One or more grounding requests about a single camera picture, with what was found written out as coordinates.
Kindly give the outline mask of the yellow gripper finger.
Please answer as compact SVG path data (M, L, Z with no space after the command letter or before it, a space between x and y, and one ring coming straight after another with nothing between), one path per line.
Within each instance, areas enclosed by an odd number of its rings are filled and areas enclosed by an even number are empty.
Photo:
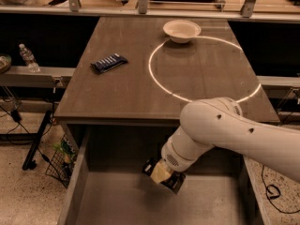
M168 180L173 174L173 170L167 165L166 161L161 159L154 167L150 178L159 184Z

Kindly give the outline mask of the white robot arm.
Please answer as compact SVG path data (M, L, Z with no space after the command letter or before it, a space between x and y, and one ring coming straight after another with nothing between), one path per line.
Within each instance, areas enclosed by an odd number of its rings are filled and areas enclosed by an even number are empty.
M300 131L246 119L239 104L228 97L200 99L183 108L180 126L163 145L150 177L158 184L164 182L214 147L300 181Z

